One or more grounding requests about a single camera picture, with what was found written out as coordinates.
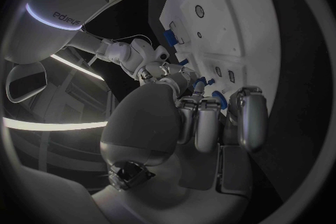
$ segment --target round hole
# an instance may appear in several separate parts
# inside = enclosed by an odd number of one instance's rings
[[[198,17],[203,18],[204,17],[204,10],[201,6],[197,5],[195,8],[196,14]]]

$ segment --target blue component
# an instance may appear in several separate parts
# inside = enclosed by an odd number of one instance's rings
[[[167,30],[164,32],[164,36],[166,37],[167,41],[168,41],[168,44],[170,46],[175,46],[178,41],[177,39],[175,38],[175,35],[174,33],[172,32],[172,30]]]
[[[189,63],[188,59],[184,59],[183,61],[179,62],[179,65],[185,66],[187,63]]]
[[[201,78],[197,79],[196,82],[193,84],[194,88],[196,87],[196,84],[199,81],[202,81],[204,83],[204,85],[208,85],[206,78],[205,77],[201,77]]]
[[[208,81],[208,84],[209,84],[209,85],[212,85],[212,84],[214,84],[214,79],[213,79],[213,78],[211,78],[211,79]]]
[[[221,99],[221,109],[224,110],[227,108],[227,101],[225,99],[225,97],[219,92],[219,91],[214,91],[212,93],[212,97],[219,97]]]

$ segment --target display screen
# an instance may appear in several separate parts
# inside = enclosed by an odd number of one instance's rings
[[[45,72],[31,74],[10,83],[10,94],[13,99],[29,94],[46,85]]]

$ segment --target glowing light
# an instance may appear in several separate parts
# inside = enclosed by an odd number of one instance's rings
[[[75,64],[73,64],[71,62],[68,62],[67,60],[62,59],[61,57],[58,57],[55,54],[53,54],[51,57],[54,58],[54,59],[56,59],[56,60],[59,60],[62,63],[65,63],[68,66],[71,66],[72,68],[75,68],[75,69],[77,69],[77,70],[79,70],[79,71],[81,71],[83,73],[89,74],[90,76],[96,77],[96,78],[98,78],[100,80],[104,80],[102,77],[98,76],[97,74],[93,74],[92,72],[90,72],[88,70],[85,70],[85,69],[83,69],[83,68],[81,68],[81,67],[79,67],[79,66],[77,66],[77,65],[75,65]]]
[[[20,120],[3,118],[3,124],[12,129],[18,130],[35,130],[41,132],[62,131],[62,130],[83,130],[104,127],[108,122],[93,123],[74,123],[74,124],[52,124],[52,123],[34,123],[22,122]]]
[[[82,26],[79,26],[79,27],[63,27],[63,26],[59,26],[59,25],[56,25],[56,24],[52,24],[51,22],[48,22],[48,21],[45,21],[43,20],[42,18],[40,18],[38,15],[36,15],[30,8],[30,6],[28,4],[26,4],[26,9],[28,11],[28,13],[35,19],[37,19],[38,21],[42,22],[43,24],[47,24],[49,26],[52,26],[52,27],[55,27],[55,28],[59,28],[59,29],[63,29],[63,30],[70,30],[70,31],[77,31],[79,30],[80,28],[82,28]]]

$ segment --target led light strip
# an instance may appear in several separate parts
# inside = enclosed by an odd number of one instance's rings
[[[75,65],[75,64],[73,64],[71,62],[68,62],[67,60],[62,59],[61,57],[58,57],[55,54],[53,54],[51,57],[54,58],[54,59],[56,59],[56,60],[59,60],[62,63],[65,63],[68,66],[71,66],[72,68],[75,68],[75,69],[77,69],[77,70],[79,70],[79,71],[81,71],[83,73],[89,74],[90,76],[96,77],[96,78],[98,78],[100,80],[104,80],[102,77],[98,76],[97,74],[93,74],[92,72],[90,72],[88,70],[85,70],[85,69],[83,69],[83,68],[81,68],[81,67],[79,67],[79,66],[77,66],[77,65]]]
[[[107,123],[108,122],[52,124],[52,123],[22,122],[20,120],[3,118],[3,124],[8,128],[18,130],[35,130],[40,132],[91,129],[91,128],[104,127],[107,125]]]
[[[74,28],[71,28],[71,27],[63,27],[63,26],[59,26],[59,25],[56,25],[56,24],[52,24],[51,22],[48,22],[48,21],[45,21],[43,20],[42,18],[40,18],[38,15],[36,15],[30,8],[30,6],[28,4],[26,4],[26,9],[28,11],[28,13],[35,19],[37,19],[38,21],[42,22],[43,24],[47,24],[49,26],[52,26],[52,27],[55,27],[55,28],[59,28],[59,29],[63,29],[63,30],[70,30],[70,31],[77,31],[79,30],[80,28],[82,28],[82,25],[79,26],[79,27],[74,27]]]

